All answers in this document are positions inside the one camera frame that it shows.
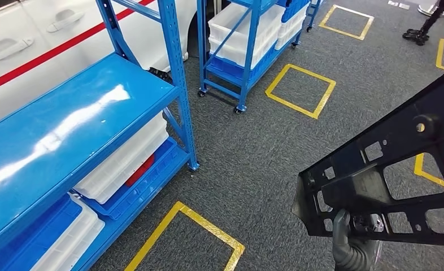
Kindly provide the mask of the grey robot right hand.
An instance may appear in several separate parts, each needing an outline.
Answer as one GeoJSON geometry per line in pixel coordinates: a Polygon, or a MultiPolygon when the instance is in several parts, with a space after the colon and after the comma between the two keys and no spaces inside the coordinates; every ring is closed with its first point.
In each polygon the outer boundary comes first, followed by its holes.
{"type": "Polygon", "coordinates": [[[377,214],[352,216],[347,210],[340,209],[333,220],[333,241],[335,244],[367,244],[373,239],[364,237],[365,234],[381,233],[384,228],[377,214]]]}

